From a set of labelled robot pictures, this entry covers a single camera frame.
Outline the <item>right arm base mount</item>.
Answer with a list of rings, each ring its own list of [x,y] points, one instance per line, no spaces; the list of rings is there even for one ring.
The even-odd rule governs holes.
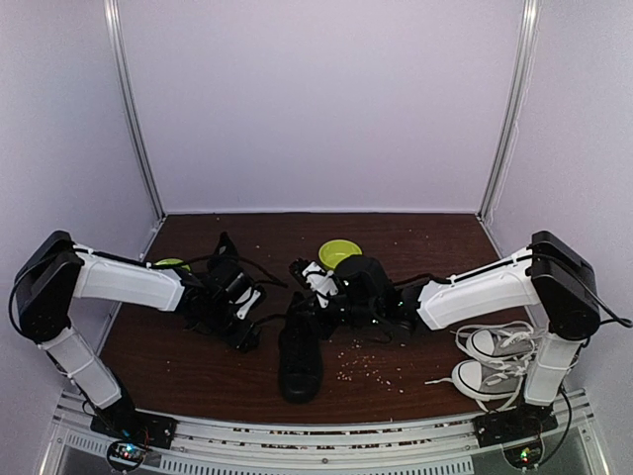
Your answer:
[[[521,405],[473,419],[479,447],[500,445],[505,461],[522,471],[535,469],[545,459],[543,434],[557,427],[551,407]]]

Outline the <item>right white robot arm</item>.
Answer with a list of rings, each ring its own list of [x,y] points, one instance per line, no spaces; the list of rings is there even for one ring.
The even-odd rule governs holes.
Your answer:
[[[506,422],[520,437],[544,422],[544,407],[601,325],[591,265],[546,231],[506,258],[449,277],[397,284],[362,254],[330,270],[298,259],[290,272],[312,293],[299,309],[323,339],[342,326],[375,326],[389,337],[457,326],[456,345],[469,358],[450,382],[480,405],[522,399]]]

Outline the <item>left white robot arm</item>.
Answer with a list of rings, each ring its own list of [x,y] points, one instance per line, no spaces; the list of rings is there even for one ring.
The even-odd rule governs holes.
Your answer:
[[[73,326],[70,304],[97,299],[174,313],[231,348],[255,348],[260,330],[248,314],[265,297],[262,285],[243,269],[227,233],[204,260],[204,272],[189,270],[185,262],[143,263],[82,246],[69,233],[55,231],[17,273],[9,320],[78,387],[109,429],[132,439],[142,429],[141,416],[124,385]]]

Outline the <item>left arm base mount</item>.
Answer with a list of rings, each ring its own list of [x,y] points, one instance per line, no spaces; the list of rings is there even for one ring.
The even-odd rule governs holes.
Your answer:
[[[122,426],[104,414],[92,416],[90,429],[112,439],[106,448],[106,461],[115,472],[128,474],[137,470],[157,449],[169,449],[177,421],[170,417],[135,412]]]

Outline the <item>black sneaker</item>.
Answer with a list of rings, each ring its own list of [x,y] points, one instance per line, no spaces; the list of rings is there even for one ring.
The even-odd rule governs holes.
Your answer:
[[[295,292],[278,336],[278,386],[283,399],[306,404],[318,394],[323,379],[319,338],[309,322],[311,301]]]
[[[250,266],[260,272],[264,279],[254,279],[244,265]],[[288,284],[269,272],[263,265],[252,259],[241,256],[238,249],[229,237],[228,232],[221,232],[214,252],[207,259],[207,277],[209,282],[221,290],[226,291],[226,287],[233,280],[234,276],[243,271],[247,273],[256,283],[260,285],[273,285],[287,288]]]

